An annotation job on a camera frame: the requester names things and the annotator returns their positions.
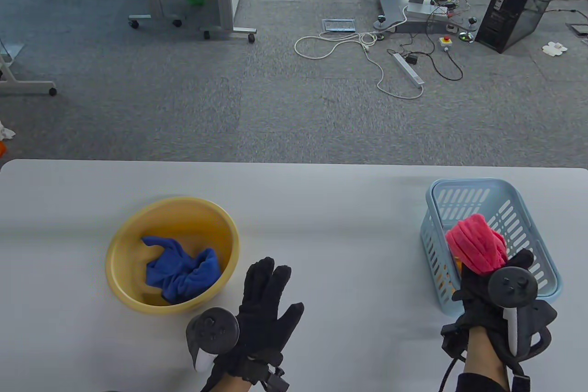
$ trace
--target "white cable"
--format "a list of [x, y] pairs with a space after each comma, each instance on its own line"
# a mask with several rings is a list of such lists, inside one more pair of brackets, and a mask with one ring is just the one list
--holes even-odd
[[[411, 96], [411, 97], [395, 95], [391, 92], [388, 92], [388, 90], [382, 89], [382, 87], [380, 87], [380, 84], [382, 83], [382, 81], [384, 81], [384, 69], [382, 69], [382, 66], [380, 66], [377, 62], [375, 62], [374, 60], [372, 60], [368, 56], [369, 48], [372, 47], [373, 45], [375, 45], [378, 41], [378, 34], [380, 34], [382, 32], [389, 31], [390, 29], [393, 29], [396, 26], [404, 24], [408, 21], [408, 18], [406, 17], [406, 8], [408, 8], [408, 5], [406, 5], [402, 10], [402, 15], [404, 16], [403, 21], [401, 21], [399, 23], [392, 24], [390, 27], [387, 27], [386, 29], [384, 29], [382, 31], [354, 32], [350, 35], [343, 35], [340, 37], [332, 37], [332, 38], [326, 38], [323, 36], [324, 34], [326, 34], [328, 32], [321, 32], [318, 34], [318, 36], [317, 35], [309, 35], [307, 37], [302, 37], [302, 38], [298, 39], [296, 41], [296, 43], [294, 43], [294, 52], [296, 52], [302, 58], [306, 58], [307, 60], [324, 60], [325, 58], [330, 56], [339, 45], [343, 45], [344, 43], [356, 43], [357, 45], [360, 45], [362, 47], [363, 53], [365, 53], [367, 60], [369, 62], [371, 62], [372, 64], [375, 64], [376, 66], [378, 66], [378, 68], [380, 69], [380, 72], [382, 72], [382, 77], [380, 77], [380, 81], [378, 81], [378, 83], [376, 84], [376, 87], [378, 88], [378, 90], [384, 92], [386, 95], [393, 96], [394, 98], [400, 98], [402, 100], [415, 100], [416, 98], [420, 98], [423, 95], [424, 87], [420, 88], [420, 93], [418, 94], [418, 96]], [[321, 55], [318, 57], [311, 57], [309, 55], [304, 55], [303, 53], [300, 53], [298, 51], [298, 43], [300, 43], [302, 40], [332, 41], [332, 42], [336, 42], [336, 45], [334, 45], [332, 47], [332, 49], [330, 50], [330, 52], [328, 52], [325, 55]]]

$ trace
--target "wires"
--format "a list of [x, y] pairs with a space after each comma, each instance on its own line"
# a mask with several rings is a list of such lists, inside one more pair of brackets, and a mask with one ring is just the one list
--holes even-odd
[[575, 12], [584, 17], [588, 22], [588, 15], [584, 14], [584, 12], [580, 12], [578, 9], [547, 9], [546, 12]]
[[[433, 14], [437, 11], [437, 9], [439, 9], [441, 6], [437, 6], [437, 8], [431, 12], [429, 14], [429, 16], [427, 17], [427, 21], [425, 23], [425, 28], [424, 28], [424, 33], [426, 35], [426, 37], [429, 39], [429, 41], [431, 42], [431, 44], [433, 45], [433, 48], [429, 51], [429, 52], [422, 52], [422, 51], [406, 51], [405, 46], [407, 45], [412, 45], [414, 43], [414, 37], [416, 35], [410, 35], [410, 43], [402, 43], [400, 45], [400, 47], [402, 48], [402, 52], [400, 52], [400, 56], [403, 57], [404, 59], [406, 59], [407, 56], [409, 56], [410, 54], [414, 54], [414, 55], [424, 55], [426, 57], [429, 58], [429, 60], [431, 60], [431, 63], [433, 64], [433, 68], [435, 69], [435, 72], [437, 72], [437, 74], [442, 77], [443, 79], [447, 80], [447, 81], [460, 81], [461, 79], [463, 79], [464, 77], [464, 71], [462, 70], [462, 68], [458, 65], [457, 62], [455, 62], [455, 60], [453, 59], [453, 57], [449, 54], [449, 51], [445, 51], [445, 53], [447, 54], [449, 60], [453, 63], [453, 65], [455, 67], [458, 68], [459, 71], [459, 77], [458, 78], [450, 78], [445, 76], [444, 74], [441, 73], [441, 71], [439, 71], [439, 69], [437, 68], [437, 65], [435, 64], [435, 60], [432, 57], [432, 54], [435, 52], [435, 42], [433, 40], [431, 40], [431, 37], [429, 36], [428, 33], [428, 28], [429, 28], [429, 22], [431, 17], [433, 16]], [[397, 51], [391, 50], [391, 49], [386, 49], [386, 52], [388, 52], [388, 54], [390, 56], [394, 56], [395, 53], [399, 53]]]
[[[403, 21], [401, 21], [399, 23], [392, 24], [390, 27], [388, 27], [382, 31], [379, 31], [379, 32], [354, 32], [349, 35], [343, 35], [343, 36], [337, 36], [337, 37], [331, 37], [331, 38], [325, 36], [325, 34], [330, 34], [330, 33], [321, 32], [321, 33], [319, 33], [318, 36], [317, 35], [309, 35], [307, 37], [302, 37], [302, 38], [298, 39], [296, 41], [296, 43], [294, 43], [294, 52], [296, 52], [296, 54], [300, 55], [302, 58], [306, 58], [307, 60], [324, 60], [325, 58], [330, 56], [336, 50], [336, 48], [339, 47], [340, 45], [344, 45], [344, 43], [355, 43], [355, 44], [360, 45], [362, 47], [363, 53], [365, 54], [367, 60], [369, 62], [371, 62], [372, 64], [374, 64], [375, 66], [377, 66], [380, 69], [380, 72], [382, 72], [382, 76], [380, 77], [380, 81], [378, 81], [378, 83], [376, 84], [376, 87], [378, 88], [378, 90], [384, 92], [388, 96], [393, 96], [394, 98], [400, 98], [402, 100], [416, 100], [416, 98], [420, 98], [423, 95], [424, 87], [420, 88], [420, 93], [417, 96], [411, 96], [411, 97], [396, 95], [396, 94], [393, 94], [392, 92], [389, 92], [388, 90], [382, 89], [382, 87], [380, 85], [384, 81], [384, 69], [382, 68], [382, 66], [380, 66], [380, 64], [378, 64], [377, 62], [372, 60], [368, 55], [369, 48], [374, 46], [377, 43], [378, 35], [380, 33], [385, 32], [385, 31], [389, 31], [390, 29], [393, 29], [396, 26], [404, 24], [408, 21], [408, 18], [406, 17], [406, 8], [408, 8], [408, 5], [406, 5], [402, 10], [402, 15], [404, 16]], [[336, 44], [325, 55], [313, 57], [313, 56], [305, 55], [298, 50], [298, 43], [300, 43], [303, 40], [332, 41], [332, 42], [335, 42]]]
[[449, 363], [449, 367], [447, 368], [447, 371], [445, 371], [445, 375], [443, 375], [443, 379], [441, 380], [441, 385], [439, 386], [439, 392], [443, 392], [443, 389], [445, 389], [445, 383], [447, 383], [447, 379], [449, 379], [449, 375], [457, 362], [458, 362], [458, 358], [454, 358], [451, 361], [451, 363]]

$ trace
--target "plastic bowl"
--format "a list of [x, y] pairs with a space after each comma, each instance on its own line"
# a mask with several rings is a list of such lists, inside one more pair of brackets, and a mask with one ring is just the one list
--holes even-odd
[[[195, 257], [210, 247], [216, 251], [222, 276], [197, 297], [171, 305], [161, 289], [145, 283], [147, 264], [162, 253], [161, 247], [147, 247], [145, 236], [176, 239]], [[192, 197], [174, 197], [145, 207], [115, 234], [107, 252], [108, 284], [126, 306], [145, 314], [176, 314], [201, 306], [217, 295], [233, 275], [239, 260], [239, 233], [225, 210]]]

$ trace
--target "wrist strap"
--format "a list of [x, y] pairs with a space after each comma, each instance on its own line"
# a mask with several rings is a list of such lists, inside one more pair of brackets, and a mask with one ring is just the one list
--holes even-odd
[[[229, 373], [253, 385], [260, 382], [267, 392], [286, 392], [290, 385], [281, 378], [284, 375], [283, 369], [279, 368], [282, 360], [281, 352], [267, 349], [253, 356], [244, 357], [237, 368]], [[269, 365], [275, 367], [275, 372], [270, 371]]]
[[531, 377], [514, 375], [512, 392], [531, 392]]

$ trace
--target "sleeve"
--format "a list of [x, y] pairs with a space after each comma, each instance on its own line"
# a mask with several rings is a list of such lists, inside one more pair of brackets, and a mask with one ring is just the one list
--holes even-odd
[[504, 392], [504, 389], [488, 377], [468, 373], [458, 377], [456, 392]]

